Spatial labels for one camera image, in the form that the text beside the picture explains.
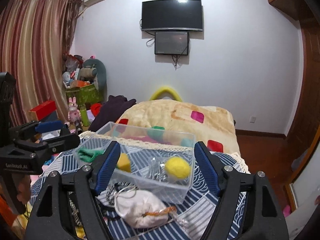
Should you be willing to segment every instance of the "pink square pattern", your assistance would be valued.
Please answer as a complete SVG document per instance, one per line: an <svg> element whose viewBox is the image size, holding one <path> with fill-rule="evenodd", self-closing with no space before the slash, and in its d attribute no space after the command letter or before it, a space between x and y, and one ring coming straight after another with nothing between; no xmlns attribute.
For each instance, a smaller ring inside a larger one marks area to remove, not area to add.
<svg viewBox="0 0 320 240"><path fill-rule="evenodd" d="M198 112L198 111L192 111L191 116L193 120L196 120L197 122L203 123L204 121L204 114Z"/></svg>

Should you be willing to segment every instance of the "silver screw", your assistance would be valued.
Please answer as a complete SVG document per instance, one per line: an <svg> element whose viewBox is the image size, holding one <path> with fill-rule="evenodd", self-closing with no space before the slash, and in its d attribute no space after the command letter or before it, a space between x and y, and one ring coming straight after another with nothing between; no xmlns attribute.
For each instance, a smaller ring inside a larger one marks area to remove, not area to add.
<svg viewBox="0 0 320 240"><path fill-rule="evenodd" d="M90 165L85 165L85 166L82 167L83 171L89 171L90 169L91 169Z"/></svg>
<svg viewBox="0 0 320 240"><path fill-rule="evenodd" d="M49 176L50 176L50 177L55 177L55 176L57 176L57 174L58 174L57 171L51 171L51 172L49 173Z"/></svg>
<svg viewBox="0 0 320 240"><path fill-rule="evenodd" d="M258 171L258 176L264 178L266 174L263 171Z"/></svg>
<svg viewBox="0 0 320 240"><path fill-rule="evenodd" d="M225 169L226 171L233 171L233 167L230 166L230 165L224 166L224 169Z"/></svg>

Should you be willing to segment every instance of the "curtain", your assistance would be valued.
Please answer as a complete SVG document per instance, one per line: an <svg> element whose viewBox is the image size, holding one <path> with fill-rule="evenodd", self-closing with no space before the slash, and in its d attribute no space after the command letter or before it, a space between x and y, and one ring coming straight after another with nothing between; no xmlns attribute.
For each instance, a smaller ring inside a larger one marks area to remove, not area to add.
<svg viewBox="0 0 320 240"><path fill-rule="evenodd" d="M81 0L10 0L0 15L0 72L17 80L10 110L14 126L47 100L67 119L62 55L69 52Z"/></svg>

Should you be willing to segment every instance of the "beige blanket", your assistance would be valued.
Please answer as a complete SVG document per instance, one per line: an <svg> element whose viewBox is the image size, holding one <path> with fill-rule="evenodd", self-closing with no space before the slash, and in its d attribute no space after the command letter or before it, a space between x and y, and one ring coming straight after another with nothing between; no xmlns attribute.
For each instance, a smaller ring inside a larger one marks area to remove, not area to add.
<svg viewBox="0 0 320 240"><path fill-rule="evenodd" d="M193 133L197 141L206 145L209 140L222 143L224 153L239 155L240 152L232 114L220 107L154 100L132 106L121 119L128 119L127 124L133 126L160 126L165 130Z"/></svg>

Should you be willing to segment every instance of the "yellow arch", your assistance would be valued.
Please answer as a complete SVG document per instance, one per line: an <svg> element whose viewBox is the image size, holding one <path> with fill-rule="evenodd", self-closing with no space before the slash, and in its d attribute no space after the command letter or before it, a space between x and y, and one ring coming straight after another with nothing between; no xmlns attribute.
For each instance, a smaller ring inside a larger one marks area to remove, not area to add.
<svg viewBox="0 0 320 240"><path fill-rule="evenodd" d="M182 99L178 95L178 93L170 87L160 87L156 92L153 93L149 101L156 100L163 93L169 93L170 95L172 95L174 100L182 102Z"/></svg>

